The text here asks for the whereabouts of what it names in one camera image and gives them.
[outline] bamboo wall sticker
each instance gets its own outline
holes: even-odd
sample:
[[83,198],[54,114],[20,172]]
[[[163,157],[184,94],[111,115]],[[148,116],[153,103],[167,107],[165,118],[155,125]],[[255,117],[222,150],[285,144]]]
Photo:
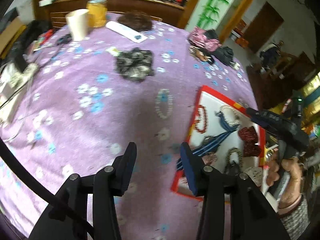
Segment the bamboo wall sticker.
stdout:
[[218,22],[220,17],[219,6],[222,4],[229,4],[228,0],[207,0],[206,5],[200,18],[198,20],[197,26],[206,29],[208,26],[212,25],[214,22]]

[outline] wooden door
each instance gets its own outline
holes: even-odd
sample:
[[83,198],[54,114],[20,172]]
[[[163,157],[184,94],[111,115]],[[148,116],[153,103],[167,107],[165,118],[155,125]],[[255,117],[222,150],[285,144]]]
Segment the wooden door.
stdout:
[[256,53],[283,22],[277,11],[266,2],[243,35],[249,42],[248,47],[252,52]]

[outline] floral tablecloth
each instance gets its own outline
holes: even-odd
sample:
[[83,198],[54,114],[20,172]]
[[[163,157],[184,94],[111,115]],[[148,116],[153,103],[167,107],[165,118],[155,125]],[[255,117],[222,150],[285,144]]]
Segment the floral tablecloth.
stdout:
[[[55,44],[66,33],[68,27],[48,43]],[[136,44],[103,27],[58,52],[58,47],[42,49],[35,55],[41,69],[14,122],[3,128],[1,137],[9,138],[23,124],[7,145],[52,193],[70,174],[94,174],[123,154],[129,142],[135,142],[138,156],[129,189],[115,198],[122,239],[192,240],[201,204],[176,195],[170,186],[196,91],[208,85],[243,105],[257,106],[243,68],[235,71],[219,61],[213,66],[197,62],[189,55],[185,30],[154,22],[153,30],[145,35],[149,39]],[[141,83],[124,80],[114,71],[115,58],[106,52],[111,46],[120,51],[151,50],[155,76]],[[161,89],[169,91],[158,97]],[[165,116],[168,95],[172,96],[172,112],[163,119],[155,109],[156,100],[160,98]],[[0,200],[3,212],[26,236],[47,205],[3,162]],[[89,196],[90,223],[91,205]]]

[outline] blue ribbon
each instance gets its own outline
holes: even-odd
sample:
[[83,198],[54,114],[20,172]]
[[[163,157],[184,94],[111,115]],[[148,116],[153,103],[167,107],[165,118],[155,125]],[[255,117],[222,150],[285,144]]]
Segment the blue ribbon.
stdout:
[[[218,135],[218,136],[215,136],[213,137],[210,141],[208,141],[206,144],[200,146],[199,148],[197,149],[194,149],[192,151],[192,154],[196,154],[198,156],[206,156],[209,154],[209,152],[216,152],[219,148],[219,146],[221,145],[221,143],[227,139],[227,137],[235,132],[238,127],[239,127],[239,124],[236,124],[234,126],[229,126],[228,123],[226,122],[226,120],[224,119],[224,115],[222,112],[218,112],[216,113],[216,116],[218,116],[220,118],[220,125],[221,127],[226,130],[226,132]],[[182,161],[181,161],[181,158],[177,160],[177,170],[178,171],[181,171],[183,169],[183,166],[182,166]]]

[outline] person's sleeve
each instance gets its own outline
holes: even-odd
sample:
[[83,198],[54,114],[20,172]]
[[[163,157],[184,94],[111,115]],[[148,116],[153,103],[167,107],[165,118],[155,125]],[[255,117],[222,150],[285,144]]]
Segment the person's sleeve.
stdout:
[[308,204],[304,196],[295,209],[281,215],[280,218],[291,240],[297,240],[309,225]]

